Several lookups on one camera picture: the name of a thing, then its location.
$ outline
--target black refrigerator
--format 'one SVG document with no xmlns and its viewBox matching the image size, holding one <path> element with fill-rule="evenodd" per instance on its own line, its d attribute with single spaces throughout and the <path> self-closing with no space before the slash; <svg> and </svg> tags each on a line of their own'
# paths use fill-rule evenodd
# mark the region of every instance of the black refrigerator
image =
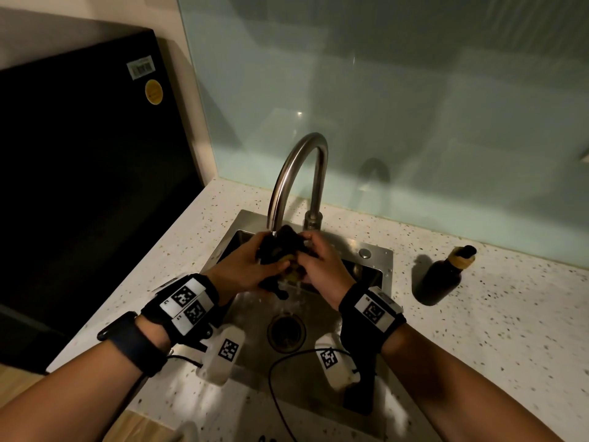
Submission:
<svg viewBox="0 0 589 442">
<path fill-rule="evenodd" d="M 152 30 L 0 71 L 0 363 L 44 372 L 202 190 Z"/>
</svg>

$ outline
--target countertop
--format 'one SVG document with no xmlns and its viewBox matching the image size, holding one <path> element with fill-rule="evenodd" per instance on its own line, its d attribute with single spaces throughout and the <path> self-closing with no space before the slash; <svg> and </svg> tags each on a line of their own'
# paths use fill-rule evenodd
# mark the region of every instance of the countertop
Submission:
<svg viewBox="0 0 589 442">
<path fill-rule="evenodd" d="M 181 272 L 198 272 L 241 209 L 266 214 L 270 193 L 213 180 L 50 364 L 54 371 L 97 343 L 96 334 L 151 290 Z M 291 198 L 285 220 L 303 222 L 307 201 Z M 393 297 L 407 321 L 518 400 L 568 442 L 589 430 L 589 272 L 467 239 L 323 205 L 323 229 L 394 251 Z M 459 288 L 437 306 L 411 294 L 416 259 L 444 259 L 454 246 L 474 245 L 476 262 Z M 387 436 L 438 440 L 402 388 L 389 382 Z M 282 404 L 299 440 L 374 440 L 326 418 Z M 129 409 L 175 428 L 193 420 L 202 440 L 288 440 L 269 396 L 229 380 L 208 384 L 192 365 L 171 360 Z"/>
</svg>

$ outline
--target sink basin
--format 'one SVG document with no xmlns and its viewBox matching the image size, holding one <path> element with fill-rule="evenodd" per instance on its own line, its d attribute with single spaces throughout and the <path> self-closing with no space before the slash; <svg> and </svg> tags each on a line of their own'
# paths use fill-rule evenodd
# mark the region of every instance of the sink basin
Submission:
<svg viewBox="0 0 589 442">
<path fill-rule="evenodd" d="M 288 223 L 299 232 L 302 227 Z M 254 233 L 266 230 L 266 216 L 240 211 L 203 271 L 249 240 Z M 358 281 L 379 286 L 391 294 L 393 252 L 356 240 L 323 232 L 340 253 L 346 268 Z M 324 334 L 337 332 L 341 326 L 339 312 L 333 310 L 311 285 L 283 283 L 289 298 L 246 292 L 238 295 L 223 319 L 244 330 L 246 341 L 241 349 L 232 379 L 269 393 L 270 366 L 285 354 L 313 349 Z M 272 372 L 272 387 L 277 398 L 311 412 L 331 418 L 376 437 L 384 435 L 382 398 L 375 395 L 373 412 L 363 416 L 343 407 L 344 393 L 328 384 L 317 355 L 293 357 Z"/>
</svg>

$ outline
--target sink drain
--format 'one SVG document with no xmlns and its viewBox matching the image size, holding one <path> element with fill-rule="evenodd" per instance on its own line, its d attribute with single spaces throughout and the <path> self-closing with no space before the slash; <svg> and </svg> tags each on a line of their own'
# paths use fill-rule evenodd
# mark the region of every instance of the sink drain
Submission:
<svg viewBox="0 0 589 442">
<path fill-rule="evenodd" d="M 277 315 L 268 326 L 268 341 L 281 354 L 291 354 L 305 342 L 307 331 L 303 321 L 296 315 Z"/>
</svg>

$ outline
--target sink button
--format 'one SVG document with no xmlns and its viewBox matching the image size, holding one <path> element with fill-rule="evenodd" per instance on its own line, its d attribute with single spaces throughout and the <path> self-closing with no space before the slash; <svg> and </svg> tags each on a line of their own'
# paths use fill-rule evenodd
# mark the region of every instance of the sink button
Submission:
<svg viewBox="0 0 589 442">
<path fill-rule="evenodd" d="M 372 253 L 367 248 L 362 248 L 360 251 L 358 251 L 358 254 L 362 259 L 370 259 L 370 256 L 372 256 Z"/>
</svg>

